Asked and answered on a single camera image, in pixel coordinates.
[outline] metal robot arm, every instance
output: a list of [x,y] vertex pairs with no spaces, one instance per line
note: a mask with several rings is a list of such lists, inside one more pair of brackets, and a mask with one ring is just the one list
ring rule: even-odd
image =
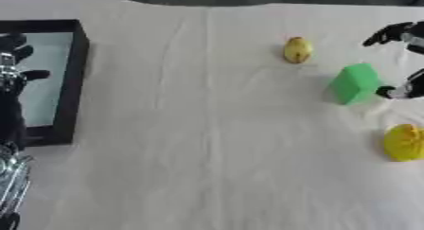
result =
[[[404,42],[409,51],[424,55],[424,22],[389,25],[363,42],[364,46]],[[400,87],[381,86],[377,95],[386,98],[424,97],[424,69],[412,74]]]

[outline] white cloth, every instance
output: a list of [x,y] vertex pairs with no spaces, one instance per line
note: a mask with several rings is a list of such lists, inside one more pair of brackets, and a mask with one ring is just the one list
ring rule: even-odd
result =
[[[327,85],[370,62],[388,84],[424,64],[365,48],[422,8],[184,8],[119,0],[0,0],[0,19],[81,19],[93,42],[75,144],[38,159],[22,230],[424,228],[424,163],[381,135],[422,126],[422,100],[350,107]],[[281,59],[302,36],[304,64]]]

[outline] black picture frame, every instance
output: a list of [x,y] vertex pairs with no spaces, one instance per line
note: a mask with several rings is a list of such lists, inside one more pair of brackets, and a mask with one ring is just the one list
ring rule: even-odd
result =
[[71,144],[80,106],[90,42],[79,20],[26,20],[0,21],[0,33],[54,33],[72,32],[73,40],[65,67],[59,102],[53,124],[28,127],[26,145],[46,146]]

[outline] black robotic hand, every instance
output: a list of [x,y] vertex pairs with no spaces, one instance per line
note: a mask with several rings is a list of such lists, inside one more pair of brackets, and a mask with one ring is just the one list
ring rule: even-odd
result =
[[373,44],[387,44],[391,41],[402,41],[402,34],[405,33],[414,23],[405,22],[400,24],[389,25],[372,35],[365,42],[363,42],[364,46],[370,46]]
[[[391,41],[403,41],[408,50],[424,55],[424,22],[389,25],[377,31],[363,45],[387,44]],[[424,69],[412,74],[401,87],[381,86],[376,94],[386,98],[424,97]]]
[[26,45],[27,37],[24,34],[14,33],[0,37],[0,52],[7,52],[14,56],[18,64],[34,53],[31,45]]
[[377,95],[385,98],[415,98],[424,97],[424,68],[418,70],[410,77],[403,86],[381,86]]

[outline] white tablecloth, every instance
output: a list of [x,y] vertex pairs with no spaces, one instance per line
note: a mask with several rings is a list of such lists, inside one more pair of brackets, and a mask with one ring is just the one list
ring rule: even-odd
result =
[[[30,149],[22,230],[422,230],[424,163],[390,162],[381,135],[424,125],[422,100],[340,106],[342,67],[400,84],[403,44],[364,48],[424,9],[183,8],[119,0],[0,0],[0,19],[81,19],[93,42],[75,144]],[[302,36],[305,64],[281,60]]]

